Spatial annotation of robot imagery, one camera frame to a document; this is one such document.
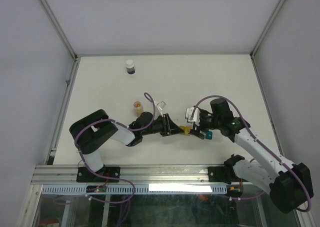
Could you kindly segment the clear glass pill bottle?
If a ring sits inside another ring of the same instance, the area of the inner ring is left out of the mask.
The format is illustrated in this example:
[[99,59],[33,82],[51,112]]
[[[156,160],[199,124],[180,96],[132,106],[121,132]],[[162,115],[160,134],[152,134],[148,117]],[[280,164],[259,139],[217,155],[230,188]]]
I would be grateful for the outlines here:
[[133,104],[134,113],[136,117],[140,117],[141,114],[144,112],[144,108],[142,106],[142,103],[140,101],[136,101]]

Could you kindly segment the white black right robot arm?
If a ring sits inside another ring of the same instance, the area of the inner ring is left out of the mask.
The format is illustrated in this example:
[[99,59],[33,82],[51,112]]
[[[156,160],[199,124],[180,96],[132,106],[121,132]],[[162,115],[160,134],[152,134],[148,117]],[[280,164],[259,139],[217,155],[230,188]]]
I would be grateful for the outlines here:
[[190,134],[202,139],[207,131],[219,130],[257,161],[253,164],[243,156],[233,155],[224,162],[225,178],[230,181],[240,178],[254,184],[269,195],[282,213],[309,212],[314,196],[310,169],[304,163],[295,164],[273,152],[254,133],[242,114],[234,116],[230,107],[235,104],[231,100],[220,95],[210,95],[209,99],[210,112],[197,104],[186,109],[186,121],[193,125]]

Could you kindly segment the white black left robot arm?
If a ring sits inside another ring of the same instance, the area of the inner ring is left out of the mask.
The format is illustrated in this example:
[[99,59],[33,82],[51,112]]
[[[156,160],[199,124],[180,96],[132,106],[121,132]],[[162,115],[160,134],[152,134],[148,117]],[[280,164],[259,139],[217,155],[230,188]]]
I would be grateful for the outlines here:
[[155,117],[144,111],[129,126],[124,126],[110,119],[103,109],[73,123],[69,132],[75,146],[84,160],[85,167],[78,168],[77,182],[102,182],[110,177],[110,182],[117,183],[119,167],[107,167],[101,158],[99,148],[108,140],[114,140],[127,147],[140,144],[143,136],[160,134],[163,137],[182,134],[184,130],[175,124],[166,113]]

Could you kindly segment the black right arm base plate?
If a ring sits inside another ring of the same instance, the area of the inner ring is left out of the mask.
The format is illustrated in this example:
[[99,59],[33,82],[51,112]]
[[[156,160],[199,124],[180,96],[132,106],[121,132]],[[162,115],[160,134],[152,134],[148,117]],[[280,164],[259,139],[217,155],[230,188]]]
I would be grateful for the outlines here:
[[232,169],[226,166],[209,166],[207,168],[208,181],[213,182],[223,182],[226,184],[232,183]]

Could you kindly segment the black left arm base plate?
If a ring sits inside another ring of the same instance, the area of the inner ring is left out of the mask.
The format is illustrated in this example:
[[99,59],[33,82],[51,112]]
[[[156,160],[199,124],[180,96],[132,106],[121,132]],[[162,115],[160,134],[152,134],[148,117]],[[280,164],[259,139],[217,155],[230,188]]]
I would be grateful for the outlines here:
[[96,174],[93,174],[85,166],[77,170],[77,183],[118,183],[121,175],[119,166],[105,166]]

